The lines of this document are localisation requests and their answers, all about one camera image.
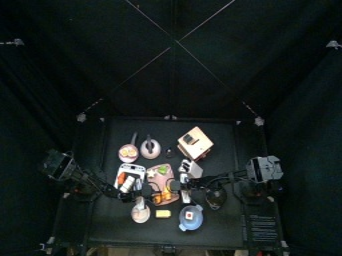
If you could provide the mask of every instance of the cable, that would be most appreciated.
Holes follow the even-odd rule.
[[[162,195],[162,190],[161,190],[159,185],[158,185],[155,182],[153,182],[153,181],[149,181],[149,184],[154,184],[154,185],[157,185],[157,187],[158,187],[159,191],[155,191],[155,192],[157,192],[157,193],[161,193],[161,195]]]

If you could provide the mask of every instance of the food item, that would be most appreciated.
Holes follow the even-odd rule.
[[[155,217],[157,218],[170,218],[171,217],[171,211],[169,210],[157,210],[155,211]]]
[[[194,219],[194,212],[186,212],[186,219],[193,220]]]
[[[157,194],[157,195],[154,196],[154,203],[155,203],[155,204],[161,204],[161,203],[162,203],[162,195],[161,195],[161,194]]]
[[[166,175],[166,173],[167,173],[167,167],[166,167],[166,165],[161,165],[161,166],[159,166],[158,172],[159,172],[161,174]]]
[[[166,186],[166,188],[165,188],[165,191],[162,193],[162,197],[163,197],[163,200],[167,200],[167,201],[171,200],[171,198],[173,198],[169,186]]]
[[[119,153],[120,153],[120,155],[122,155],[123,157],[127,157],[127,156],[129,156],[129,150],[127,150],[127,148],[122,148],[120,151],[119,151]]]
[[[134,148],[129,148],[129,157],[137,157],[138,152]]]
[[[126,172],[122,172],[120,175],[118,176],[118,185],[123,185],[126,180]]]

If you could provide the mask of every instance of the bowl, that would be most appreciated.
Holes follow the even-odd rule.
[[[179,228],[182,231],[195,230],[203,223],[203,208],[201,205],[186,206],[179,213]]]

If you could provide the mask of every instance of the frying pan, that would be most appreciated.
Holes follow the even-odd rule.
[[[123,145],[119,149],[118,155],[120,160],[124,163],[133,163],[139,156],[139,151],[138,151],[138,148],[135,147],[137,136],[138,136],[138,132],[134,133],[131,144]]]

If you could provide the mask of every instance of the black curtain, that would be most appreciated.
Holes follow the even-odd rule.
[[[0,27],[3,38],[14,38]],[[0,254],[39,255],[58,195],[39,163],[50,148],[71,149],[76,117],[24,48],[0,46]]]
[[[298,255],[342,252],[342,51],[332,49],[269,122],[282,159],[283,228]]]

